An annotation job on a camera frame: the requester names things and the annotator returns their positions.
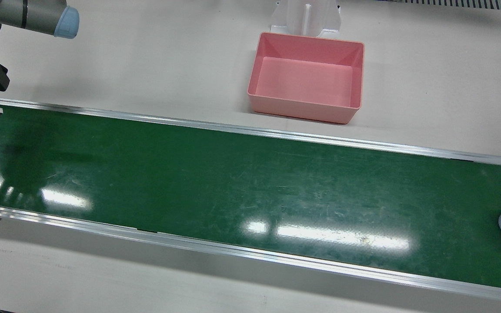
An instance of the pink bin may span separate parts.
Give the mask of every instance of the pink bin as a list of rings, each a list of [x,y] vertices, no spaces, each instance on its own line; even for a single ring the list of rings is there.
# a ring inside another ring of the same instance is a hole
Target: pink bin
[[[256,112],[349,123],[361,107],[364,44],[262,33],[248,95]]]

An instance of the conveyor belt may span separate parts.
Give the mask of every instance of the conveyor belt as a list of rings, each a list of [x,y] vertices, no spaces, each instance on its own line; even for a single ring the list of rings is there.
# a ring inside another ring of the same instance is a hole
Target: conveyor belt
[[[0,206],[501,287],[501,166],[4,107]]]

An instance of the white table surface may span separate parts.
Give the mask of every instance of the white table surface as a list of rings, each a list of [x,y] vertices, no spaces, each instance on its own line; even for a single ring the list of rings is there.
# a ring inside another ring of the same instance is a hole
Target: white table surface
[[[246,95],[272,0],[74,1],[74,40],[4,27],[0,97],[501,155],[501,10],[344,0],[366,45],[348,125],[253,113]]]

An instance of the white floor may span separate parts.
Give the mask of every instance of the white floor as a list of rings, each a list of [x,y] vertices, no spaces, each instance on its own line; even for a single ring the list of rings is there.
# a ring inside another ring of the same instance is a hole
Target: white floor
[[[0,62],[11,85],[0,97],[501,155],[501,11],[340,1],[341,38],[366,44],[364,92],[352,122],[333,125],[249,108],[256,44],[274,0],[68,2],[81,14],[72,41],[1,30]],[[423,303],[398,286],[357,283],[348,293],[328,293],[324,279],[303,290],[220,277],[219,270],[203,274],[199,259],[179,270],[140,256],[158,253],[154,246],[102,240],[0,222],[0,309],[501,311],[501,303],[464,297],[432,295]]]

